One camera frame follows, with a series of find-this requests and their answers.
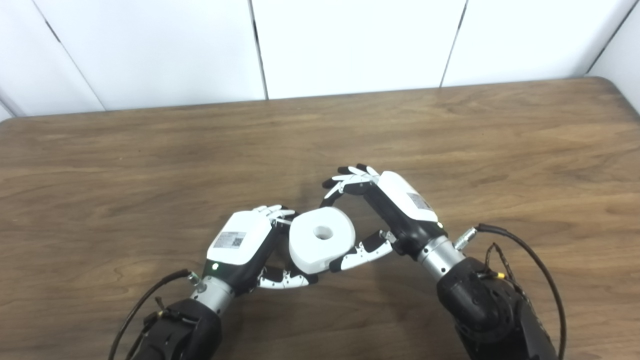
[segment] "robotic hand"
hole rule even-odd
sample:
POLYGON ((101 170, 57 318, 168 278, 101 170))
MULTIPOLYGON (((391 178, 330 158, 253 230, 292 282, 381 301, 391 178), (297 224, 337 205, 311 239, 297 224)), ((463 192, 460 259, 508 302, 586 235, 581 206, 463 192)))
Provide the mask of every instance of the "robotic hand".
MULTIPOLYGON (((400 255, 409 255, 437 281, 440 303, 453 315, 456 331, 472 360, 557 360, 563 358, 566 338, 564 311, 557 288, 544 264, 521 239, 504 229, 480 224, 469 229, 454 245, 431 206, 395 172, 378 174, 358 164, 340 167, 323 183, 330 189, 321 203, 331 206, 343 194, 363 195, 390 227, 364 242, 391 244, 400 255), (531 302, 513 277, 500 248, 493 244, 485 263, 468 258, 461 250, 478 231, 497 233, 518 242, 534 258, 551 285, 561 319, 561 343, 556 355, 549 336, 535 315, 531 302), (492 271, 488 260, 496 249, 509 275, 492 271)), ((338 270, 337 259, 332 270, 338 270)))
POLYGON ((299 270, 265 265, 296 215, 281 205, 234 213, 209 246, 202 279, 185 269, 151 288, 127 317, 111 347, 109 359, 114 358, 122 334, 142 303, 174 279, 188 277, 195 291, 190 298, 167 307, 156 298, 161 310, 145 318, 144 328, 127 360, 209 360, 222 339, 220 316, 233 298, 257 286, 284 288, 315 282, 317 277, 299 270))

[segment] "wire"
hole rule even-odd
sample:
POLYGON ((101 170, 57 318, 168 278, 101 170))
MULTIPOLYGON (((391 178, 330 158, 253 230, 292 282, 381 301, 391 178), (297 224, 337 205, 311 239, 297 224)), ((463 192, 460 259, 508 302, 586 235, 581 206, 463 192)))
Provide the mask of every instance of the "wire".
POLYGON ((530 248, 527 245, 527 243, 524 242, 523 239, 515 236, 514 234, 511 234, 509 231, 501 227, 497 227, 493 225, 478 224, 478 226, 476 226, 476 230, 478 230, 480 233, 493 233, 493 234, 502 235, 515 241, 519 246, 521 246, 521 248, 523 248, 529 254, 529 256, 533 259, 533 261, 535 261, 538 268, 540 268, 540 270, 542 271, 542 274, 544 274, 545 278, 547 279, 547 282, 549 283, 549 287, 551 288, 551 292, 554 294, 554 299, 556 300, 556 306, 558 308, 558 317, 560 318, 560 345, 558 346, 558 359, 562 360, 564 358, 564 350, 566 348, 566 316, 564 314, 564 306, 562 304, 562 298, 560 297, 560 293, 558 292, 556 283, 554 282, 554 279, 551 276, 551 273, 549 272, 545 264, 542 262, 542 260, 535 253, 535 251, 533 251, 533 249, 530 248))
POLYGON ((153 285, 149 290, 147 290, 147 292, 144 295, 142 295, 140 300, 138 300, 136 305, 133 306, 133 309, 131 309, 131 312, 129 312, 129 314, 125 318, 124 323, 120 327, 120 330, 118 330, 118 332, 116 333, 116 338, 113 340, 113 344, 111 344, 111 350, 109 351, 109 358, 108 358, 109 360, 113 360, 113 358, 115 357, 116 350, 118 350, 118 344, 120 343, 120 339, 122 339, 122 335, 124 335, 125 330, 127 330, 127 327, 131 323, 131 320, 133 320, 133 317, 136 316, 136 313, 138 312, 138 310, 140 310, 140 308, 145 303, 145 301, 147 301, 147 299, 154 292, 156 292, 156 290, 161 288, 163 285, 169 282, 172 282, 174 280, 180 279, 181 277, 187 277, 190 274, 191 274, 191 271, 187 269, 182 269, 174 273, 171 273, 163 277, 160 281, 158 281, 155 285, 153 285))

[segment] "metal connector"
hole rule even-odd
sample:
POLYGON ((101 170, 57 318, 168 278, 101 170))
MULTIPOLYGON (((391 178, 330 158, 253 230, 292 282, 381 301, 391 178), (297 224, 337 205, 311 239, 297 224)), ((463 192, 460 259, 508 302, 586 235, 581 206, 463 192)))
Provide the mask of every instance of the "metal connector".
POLYGON ((207 289, 207 285, 200 280, 198 274, 191 272, 189 276, 187 276, 187 280, 196 288, 196 291, 201 293, 207 289))
POLYGON ((465 233, 456 240, 456 242, 453 244, 453 247, 458 251, 462 251, 462 249, 469 245, 469 242, 476 237, 477 233, 478 230, 476 230, 475 227, 472 227, 471 229, 465 231, 465 233))

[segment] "qr code label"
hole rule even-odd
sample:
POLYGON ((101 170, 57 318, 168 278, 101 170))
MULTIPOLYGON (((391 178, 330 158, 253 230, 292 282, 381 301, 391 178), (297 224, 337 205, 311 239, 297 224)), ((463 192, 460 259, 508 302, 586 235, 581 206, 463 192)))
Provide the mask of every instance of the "qr code label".
POLYGON ((220 236, 216 240, 216 243, 213 244, 213 247, 219 247, 223 249, 240 249, 240 245, 242 245, 242 241, 246 233, 240 233, 237 231, 225 231, 224 233, 220 233, 220 236))
POLYGON ((429 204, 427 204, 427 202, 419 194, 416 194, 416 193, 406 193, 406 194, 409 195, 409 198, 411 198, 411 201, 413 201, 413 204, 415 205, 416 208, 424 209, 424 210, 433 210, 431 209, 431 206, 429 206, 429 204))

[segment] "wooden table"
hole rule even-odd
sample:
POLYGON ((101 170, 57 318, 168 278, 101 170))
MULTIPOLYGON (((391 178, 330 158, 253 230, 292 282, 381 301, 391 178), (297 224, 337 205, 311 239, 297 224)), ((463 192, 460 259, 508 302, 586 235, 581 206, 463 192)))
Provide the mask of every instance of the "wooden table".
MULTIPOLYGON (((362 162, 404 175, 452 237, 482 221, 525 238, 563 295, 567 359, 637 360, 638 120, 596 78, 8 120, 0 358, 104 359, 140 295, 201 269, 231 213, 314 209, 336 167, 362 162)), ((360 236, 383 226, 362 199, 338 206, 360 236)), ((557 341, 524 251, 486 235, 468 253, 492 241, 557 341)), ((165 303, 190 293, 161 291, 165 303)), ((467 359, 429 275, 395 254, 309 288, 256 290, 223 323, 215 359, 467 359)))

